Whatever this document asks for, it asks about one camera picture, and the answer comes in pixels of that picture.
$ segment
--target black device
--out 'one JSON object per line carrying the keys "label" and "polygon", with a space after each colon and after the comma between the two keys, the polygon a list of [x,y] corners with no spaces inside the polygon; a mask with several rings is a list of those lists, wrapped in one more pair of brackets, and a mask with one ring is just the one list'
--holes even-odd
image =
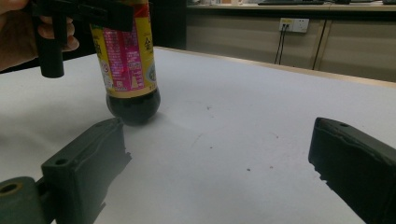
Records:
{"label": "black device", "polygon": [[104,208],[107,188],[131,160],[122,122],[108,119],[44,162],[43,177],[0,183],[0,224],[92,224]]}
{"label": "black device", "polygon": [[396,223],[395,148],[343,122],[317,118],[308,159],[364,222]]}
{"label": "black device", "polygon": [[[41,74],[64,75],[62,48],[67,44],[66,17],[114,30],[132,31],[134,8],[112,0],[35,0],[24,9],[34,17],[35,40]],[[37,33],[39,16],[52,17],[55,39]]]}

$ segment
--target table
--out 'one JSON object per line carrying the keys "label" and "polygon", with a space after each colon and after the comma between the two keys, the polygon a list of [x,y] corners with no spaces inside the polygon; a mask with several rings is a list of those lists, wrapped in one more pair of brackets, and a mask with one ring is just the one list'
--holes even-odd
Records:
{"label": "table", "polygon": [[[358,224],[307,160],[316,117],[396,147],[395,84],[155,49],[163,98],[145,126],[124,127],[133,160],[95,223]],[[97,58],[0,76],[0,180],[40,165],[111,118]]]}

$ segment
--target cable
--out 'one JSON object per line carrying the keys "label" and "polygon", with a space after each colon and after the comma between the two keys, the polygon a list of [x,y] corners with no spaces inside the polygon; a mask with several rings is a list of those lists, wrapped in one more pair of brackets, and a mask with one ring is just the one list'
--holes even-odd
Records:
{"label": "cable", "polygon": [[279,49],[280,49],[280,43],[282,42],[282,35],[283,35],[283,32],[285,32],[286,33],[286,24],[283,24],[282,25],[282,29],[280,30],[280,37],[279,37],[279,44],[277,44],[277,52],[276,52],[276,57],[275,57],[275,62],[274,62],[274,64],[276,64],[276,61],[277,61],[277,55],[279,54]]}
{"label": "cable", "polygon": [[282,37],[282,49],[280,50],[280,56],[279,56],[279,64],[282,61],[282,54],[283,54],[283,44],[285,44],[285,35],[286,35],[286,30],[289,28],[289,25],[286,25],[285,32],[283,32],[283,37]]}

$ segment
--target yellow label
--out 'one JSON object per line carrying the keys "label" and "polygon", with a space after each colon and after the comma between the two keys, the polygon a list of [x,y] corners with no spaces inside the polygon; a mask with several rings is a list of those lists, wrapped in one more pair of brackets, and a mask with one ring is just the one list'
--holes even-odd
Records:
{"label": "yellow label", "polygon": [[140,14],[135,15],[132,32],[91,27],[106,91],[118,98],[145,95],[157,88],[149,9],[134,8]]}

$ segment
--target bottle bottom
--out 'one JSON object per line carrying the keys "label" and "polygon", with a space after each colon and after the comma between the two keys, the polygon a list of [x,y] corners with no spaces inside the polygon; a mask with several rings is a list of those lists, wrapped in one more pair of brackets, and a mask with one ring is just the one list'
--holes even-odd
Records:
{"label": "bottle bottom", "polygon": [[161,95],[158,88],[146,95],[132,98],[106,96],[107,107],[117,118],[128,126],[142,125],[157,113]]}

